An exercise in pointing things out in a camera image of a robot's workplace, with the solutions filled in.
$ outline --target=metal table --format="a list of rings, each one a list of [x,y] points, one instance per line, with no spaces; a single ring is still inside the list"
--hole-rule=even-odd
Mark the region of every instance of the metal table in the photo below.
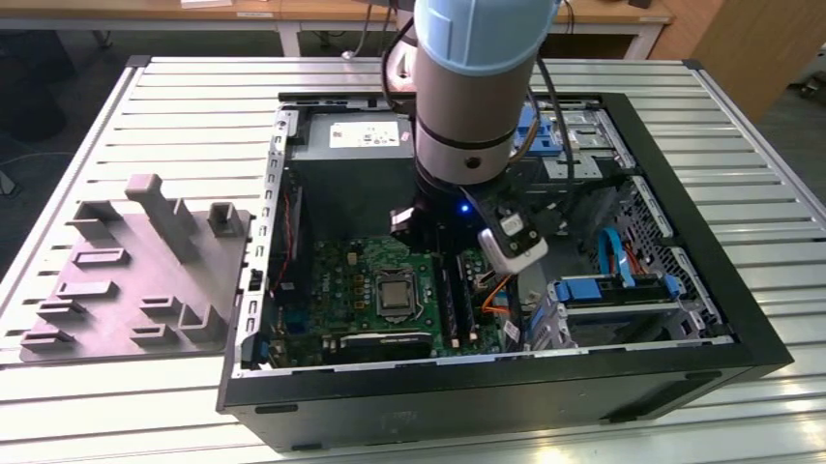
[[[824,459],[824,207],[704,71],[680,62],[549,63],[561,91],[628,94],[797,362],[657,421],[301,456],[454,463]],[[541,90],[538,75],[533,84]],[[227,199],[257,211],[279,93],[314,90],[378,90],[377,61],[155,58],[125,70],[0,284],[2,363],[19,363],[20,334],[56,284],[77,239],[63,225],[77,202],[126,200],[130,174],[157,172],[165,194],[186,198],[190,210]],[[221,365],[222,357],[202,357],[10,366],[0,371],[0,462],[286,457],[215,412]]]

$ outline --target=black computer chassis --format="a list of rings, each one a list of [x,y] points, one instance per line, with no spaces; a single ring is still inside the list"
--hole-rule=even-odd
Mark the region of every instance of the black computer chassis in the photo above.
[[[381,102],[381,95],[367,93],[323,97]],[[592,350],[585,356],[518,353],[497,362],[422,362],[394,369],[335,372],[331,368],[233,378],[231,339],[217,408],[235,415],[277,450],[650,420],[724,385],[758,379],[793,362],[632,102],[622,94],[561,98],[602,102],[674,229],[672,245],[689,254],[736,343]],[[317,438],[295,442],[290,431],[297,427],[317,430],[311,434]]]

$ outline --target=blue latch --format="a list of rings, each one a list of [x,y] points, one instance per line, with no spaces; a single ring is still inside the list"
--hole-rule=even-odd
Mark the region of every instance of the blue latch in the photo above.
[[[520,126],[517,126],[517,134],[514,135],[514,145],[522,146],[522,142],[529,136],[529,130],[533,123],[533,108],[524,106],[522,113],[520,115]],[[557,142],[554,136],[554,123],[550,122],[546,116],[540,118],[540,130],[537,131],[537,137],[533,140],[532,148],[529,149],[529,155],[541,157],[556,157],[564,152],[562,145]]]

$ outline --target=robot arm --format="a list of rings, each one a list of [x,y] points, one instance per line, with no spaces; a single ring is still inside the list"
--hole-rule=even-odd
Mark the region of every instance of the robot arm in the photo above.
[[[504,172],[536,55],[560,4],[418,0],[414,8],[415,159],[421,196],[431,203],[423,209],[429,215],[445,213],[442,223],[454,232],[463,223],[447,216],[473,206],[485,224],[481,246],[494,268],[508,274],[548,252]]]

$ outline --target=black cable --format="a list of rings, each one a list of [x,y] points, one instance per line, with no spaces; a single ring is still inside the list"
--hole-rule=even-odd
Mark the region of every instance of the black cable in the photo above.
[[[345,51],[345,50],[343,50],[343,48],[342,48],[341,46],[338,46],[335,43],[333,43],[331,41],[329,41],[329,40],[325,38],[325,36],[322,35],[322,33],[317,32],[317,31],[310,31],[310,32],[315,35],[315,37],[318,37],[318,38],[319,38],[319,41],[322,41],[322,44],[325,44],[325,42],[327,42],[327,44],[329,44],[333,48],[335,48],[335,50],[337,50],[339,53],[343,53],[343,51]]]
[[[554,105],[554,114],[557,115],[557,125],[560,126],[560,135],[564,139],[564,150],[566,151],[566,164],[569,165],[569,176],[566,181],[566,192],[573,192],[573,147],[570,146],[569,138],[569,125],[566,124],[566,118],[564,116],[564,108],[560,105],[560,96],[557,95],[557,87],[554,87],[554,81],[552,80],[552,73],[548,71],[548,66],[540,55],[537,55],[537,65],[540,66],[540,72],[542,73],[542,79],[545,80],[545,86],[548,87],[548,94],[552,97],[552,104]]]
[[[393,12],[393,0],[387,5],[387,14],[385,15],[385,24],[382,25],[382,34],[378,36],[378,53],[381,54],[385,50],[385,34],[387,34],[387,24],[390,24],[390,13]]]
[[[409,22],[402,26],[402,29],[397,32],[397,36],[393,38],[393,42],[385,53],[382,54],[382,95],[385,96],[385,101],[387,102],[387,106],[390,109],[398,113],[402,105],[397,101],[393,100],[393,96],[390,95],[390,84],[387,83],[387,63],[390,62],[390,54],[393,50],[397,48],[397,45],[402,41],[402,38],[406,36],[411,28],[414,27],[414,18],[409,20]]]
[[[566,7],[569,8],[569,25],[566,26],[566,33],[573,34],[573,26],[577,23],[577,15],[573,13],[573,6],[570,5],[569,0],[564,0],[566,2]]]

